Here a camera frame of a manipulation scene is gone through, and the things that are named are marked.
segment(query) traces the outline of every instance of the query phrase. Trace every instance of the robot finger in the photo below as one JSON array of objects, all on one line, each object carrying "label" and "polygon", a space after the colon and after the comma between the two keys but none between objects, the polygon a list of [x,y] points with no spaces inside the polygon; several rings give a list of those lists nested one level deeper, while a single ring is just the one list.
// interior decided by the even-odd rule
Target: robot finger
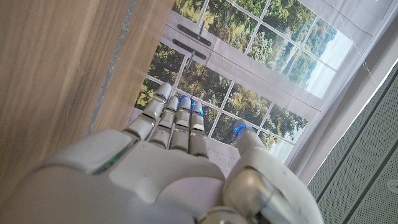
[{"label": "robot finger", "polygon": [[177,97],[170,97],[169,101],[167,102],[166,108],[162,113],[162,117],[160,118],[157,127],[155,127],[155,131],[149,139],[149,142],[164,149],[167,149],[177,107]]},{"label": "robot finger", "polygon": [[203,109],[200,102],[192,103],[189,153],[208,159],[205,125],[203,123]]},{"label": "robot finger", "polygon": [[146,140],[152,128],[155,126],[156,120],[159,118],[171,91],[172,87],[170,84],[166,82],[161,84],[142,114],[140,114],[125,131],[130,132],[141,140]]},{"label": "robot finger", "polygon": [[181,100],[177,113],[170,149],[179,149],[184,152],[189,150],[189,121],[190,121],[191,99],[184,97]]}]

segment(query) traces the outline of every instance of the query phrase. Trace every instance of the window pane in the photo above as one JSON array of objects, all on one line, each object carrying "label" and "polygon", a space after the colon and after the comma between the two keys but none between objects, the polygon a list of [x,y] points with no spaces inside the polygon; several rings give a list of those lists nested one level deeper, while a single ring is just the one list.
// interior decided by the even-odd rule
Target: window pane
[{"label": "window pane", "polygon": [[205,0],[176,0],[173,11],[197,23]]},{"label": "window pane", "polygon": [[267,4],[267,0],[235,0],[235,3],[243,7],[245,10],[253,13],[255,16],[260,17],[262,10]]},{"label": "window pane", "polygon": [[184,69],[178,88],[220,107],[230,83],[231,80],[192,61],[190,68]]},{"label": "window pane", "polygon": [[183,59],[183,54],[159,43],[149,67],[148,75],[173,85]]},{"label": "window pane", "polygon": [[281,162],[285,162],[294,147],[294,145],[266,134],[263,131],[260,132],[259,137],[269,153]]},{"label": "window pane", "polygon": [[206,136],[208,136],[211,128],[213,127],[214,120],[216,119],[217,110],[214,110],[206,105],[202,105],[201,107],[203,108],[203,123],[205,125],[205,133]]},{"label": "window pane", "polygon": [[289,80],[319,98],[323,98],[336,72],[321,61],[301,52]]},{"label": "window pane", "polygon": [[263,128],[296,143],[307,124],[306,119],[274,105]]},{"label": "window pane", "polygon": [[134,107],[144,110],[145,106],[148,102],[150,102],[159,87],[160,84],[146,78],[141,86],[141,91],[138,94],[138,98]]},{"label": "window pane", "polygon": [[211,138],[236,147],[233,131],[235,121],[236,119],[222,113],[220,118],[218,118],[216,128],[214,129]]},{"label": "window pane", "polygon": [[282,74],[287,74],[296,54],[292,43],[265,26],[260,26],[248,52],[249,57]]},{"label": "window pane", "polygon": [[235,83],[224,110],[253,124],[260,125],[270,104],[269,100]]},{"label": "window pane", "polygon": [[301,44],[316,15],[297,0],[272,0],[263,21]]},{"label": "window pane", "polygon": [[204,16],[205,28],[234,48],[244,52],[257,21],[225,0],[210,0]]},{"label": "window pane", "polygon": [[337,70],[352,44],[349,38],[319,18],[305,43],[305,48]]},{"label": "window pane", "polygon": [[258,129],[257,129],[257,128],[255,128],[255,127],[251,127],[251,128],[254,130],[255,133],[258,132]]}]

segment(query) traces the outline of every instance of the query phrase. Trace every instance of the wooden panel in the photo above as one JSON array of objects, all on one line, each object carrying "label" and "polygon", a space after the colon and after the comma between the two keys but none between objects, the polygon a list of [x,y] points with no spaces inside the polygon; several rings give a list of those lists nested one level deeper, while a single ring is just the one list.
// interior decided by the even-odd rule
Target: wooden panel
[{"label": "wooden panel", "polygon": [[173,0],[138,0],[125,43],[109,81],[95,130],[123,129],[162,36]]},{"label": "wooden panel", "polygon": [[84,136],[129,0],[0,1],[0,203]]}]

